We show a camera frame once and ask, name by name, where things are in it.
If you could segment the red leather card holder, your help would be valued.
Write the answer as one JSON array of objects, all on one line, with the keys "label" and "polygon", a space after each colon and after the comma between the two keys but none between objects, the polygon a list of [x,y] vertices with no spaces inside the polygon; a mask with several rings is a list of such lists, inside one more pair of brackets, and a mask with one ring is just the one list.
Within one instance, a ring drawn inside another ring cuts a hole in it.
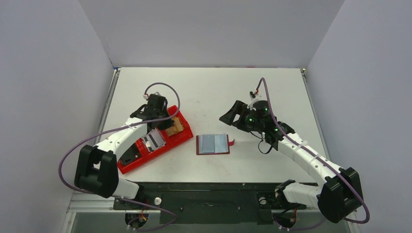
[{"label": "red leather card holder", "polygon": [[226,133],[223,134],[202,134],[196,136],[197,155],[220,155],[229,154],[230,147],[235,144],[235,140],[229,140]]}]

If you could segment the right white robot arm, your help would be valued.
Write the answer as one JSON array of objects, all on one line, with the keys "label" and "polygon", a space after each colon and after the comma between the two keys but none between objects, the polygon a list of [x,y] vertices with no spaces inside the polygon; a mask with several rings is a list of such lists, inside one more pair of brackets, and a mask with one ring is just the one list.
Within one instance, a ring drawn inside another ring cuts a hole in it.
[{"label": "right white robot arm", "polygon": [[316,208],[327,220],[338,223],[365,204],[358,172],[344,169],[308,146],[292,127],[272,117],[266,100],[252,106],[238,100],[219,120],[247,133],[259,133],[272,150],[289,157],[316,182],[312,186],[287,180],[278,185],[274,194],[278,206]]}]

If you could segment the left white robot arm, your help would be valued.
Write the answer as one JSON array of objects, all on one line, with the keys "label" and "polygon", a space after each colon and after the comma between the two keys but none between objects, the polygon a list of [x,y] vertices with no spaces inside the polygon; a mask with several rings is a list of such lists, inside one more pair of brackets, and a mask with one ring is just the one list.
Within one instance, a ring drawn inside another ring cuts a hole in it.
[{"label": "left white robot arm", "polygon": [[134,209],[142,207],[145,202],[142,188],[119,177],[117,162],[137,140],[149,138],[156,127],[165,129],[172,126],[167,103],[164,96],[151,94],[146,104],[131,113],[124,129],[94,146],[83,146],[79,153],[75,186],[104,198],[126,198],[126,203]]}]

